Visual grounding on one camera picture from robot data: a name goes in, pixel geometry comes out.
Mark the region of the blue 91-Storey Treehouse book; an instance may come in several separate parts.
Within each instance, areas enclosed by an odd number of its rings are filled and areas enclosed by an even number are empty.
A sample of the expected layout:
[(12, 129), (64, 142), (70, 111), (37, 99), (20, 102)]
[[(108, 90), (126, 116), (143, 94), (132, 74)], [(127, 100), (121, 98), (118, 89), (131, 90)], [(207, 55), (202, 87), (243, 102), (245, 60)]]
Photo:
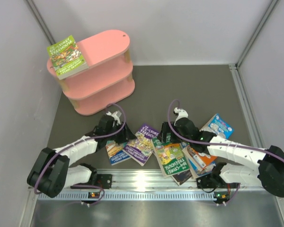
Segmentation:
[(131, 159), (131, 157), (123, 151), (126, 144), (127, 143), (118, 144), (112, 140), (106, 143), (106, 152), (112, 166)]

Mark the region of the purple 52-Storey Treehouse book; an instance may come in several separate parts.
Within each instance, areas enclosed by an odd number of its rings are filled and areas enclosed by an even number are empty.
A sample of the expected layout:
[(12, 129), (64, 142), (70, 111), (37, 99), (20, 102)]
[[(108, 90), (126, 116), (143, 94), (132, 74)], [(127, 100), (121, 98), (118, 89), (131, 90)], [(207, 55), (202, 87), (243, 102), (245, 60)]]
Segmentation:
[(152, 139), (157, 138), (159, 132), (147, 124), (143, 124), (135, 133), (136, 139), (129, 141), (123, 151), (134, 161), (144, 166), (153, 154)]

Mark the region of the green 104-Storey Treehouse book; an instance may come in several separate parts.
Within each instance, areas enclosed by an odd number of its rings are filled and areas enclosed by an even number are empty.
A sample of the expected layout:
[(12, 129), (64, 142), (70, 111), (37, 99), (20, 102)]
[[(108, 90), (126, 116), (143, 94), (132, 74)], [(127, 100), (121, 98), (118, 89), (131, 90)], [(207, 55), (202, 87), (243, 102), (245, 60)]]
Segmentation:
[(152, 139), (154, 155), (164, 177), (190, 171), (188, 162), (179, 143), (167, 140), (165, 143), (158, 138)]

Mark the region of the dark Tale of Two Cities book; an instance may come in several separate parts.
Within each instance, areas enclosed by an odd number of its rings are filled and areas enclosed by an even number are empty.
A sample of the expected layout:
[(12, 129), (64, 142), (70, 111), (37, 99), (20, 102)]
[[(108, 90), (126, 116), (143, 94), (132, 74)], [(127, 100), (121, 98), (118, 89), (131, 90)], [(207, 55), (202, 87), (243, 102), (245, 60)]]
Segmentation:
[(189, 179), (191, 179), (193, 176), (192, 176), (191, 171), (190, 171), (190, 170), (187, 170), (187, 171), (184, 171), (184, 172), (182, 172), (182, 173), (172, 175), (171, 177), (172, 177), (172, 179), (175, 181), (175, 183), (176, 183), (178, 186), (181, 186), (181, 185), (184, 184), (186, 181), (188, 181)]

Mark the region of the lime 65-Storey Treehouse book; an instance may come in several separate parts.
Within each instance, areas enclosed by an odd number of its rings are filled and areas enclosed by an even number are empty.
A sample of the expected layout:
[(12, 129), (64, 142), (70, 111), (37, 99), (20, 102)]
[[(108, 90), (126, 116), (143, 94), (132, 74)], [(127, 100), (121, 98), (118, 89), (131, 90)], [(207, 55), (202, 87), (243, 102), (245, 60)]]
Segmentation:
[(83, 53), (72, 35), (47, 47), (51, 69), (59, 80), (89, 68)]

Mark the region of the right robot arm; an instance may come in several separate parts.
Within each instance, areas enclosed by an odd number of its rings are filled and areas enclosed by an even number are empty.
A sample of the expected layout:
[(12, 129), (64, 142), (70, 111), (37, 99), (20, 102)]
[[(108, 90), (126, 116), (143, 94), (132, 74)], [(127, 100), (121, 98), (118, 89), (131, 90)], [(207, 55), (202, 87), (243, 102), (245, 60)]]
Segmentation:
[(213, 132), (199, 130), (184, 117), (175, 122), (163, 122), (159, 139), (174, 143), (187, 142), (193, 151), (222, 157), (228, 163), (218, 163), (210, 174), (215, 187), (227, 183), (261, 186), (270, 194), (284, 198), (284, 152), (277, 146), (255, 148), (227, 140)]

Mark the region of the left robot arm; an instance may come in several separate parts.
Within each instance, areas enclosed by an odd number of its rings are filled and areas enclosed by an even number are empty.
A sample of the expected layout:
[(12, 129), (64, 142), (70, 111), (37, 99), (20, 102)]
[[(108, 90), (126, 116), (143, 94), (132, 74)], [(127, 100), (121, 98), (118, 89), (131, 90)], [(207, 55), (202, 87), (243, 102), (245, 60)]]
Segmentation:
[(136, 139), (127, 123), (117, 113), (103, 115), (94, 129), (78, 140), (60, 148), (42, 149), (27, 177), (36, 194), (56, 197), (64, 188), (99, 186), (98, 171), (89, 164), (72, 166), (80, 159), (96, 153), (108, 142), (123, 145)]

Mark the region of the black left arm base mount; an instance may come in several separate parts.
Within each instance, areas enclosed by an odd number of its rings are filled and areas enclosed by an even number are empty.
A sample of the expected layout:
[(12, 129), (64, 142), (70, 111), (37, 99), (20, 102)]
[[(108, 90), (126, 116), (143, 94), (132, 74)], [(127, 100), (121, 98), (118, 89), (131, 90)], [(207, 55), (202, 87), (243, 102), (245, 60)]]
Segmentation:
[(110, 189), (112, 185), (111, 174), (92, 174), (87, 183), (79, 183), (71, 186), (72, 189), (84, 189), (87, 186), (97, 186), (103, 189)]

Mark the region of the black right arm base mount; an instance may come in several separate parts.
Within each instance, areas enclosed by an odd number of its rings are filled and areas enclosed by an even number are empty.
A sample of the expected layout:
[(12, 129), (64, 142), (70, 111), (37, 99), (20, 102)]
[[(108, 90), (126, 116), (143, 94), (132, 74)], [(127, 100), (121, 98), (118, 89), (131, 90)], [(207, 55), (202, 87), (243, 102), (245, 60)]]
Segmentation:
[(237, 183), (226, 183), (220, 176), (204, 175), (196, 179), (197, 188), (211, 192), (213, 189), (234, 189)]

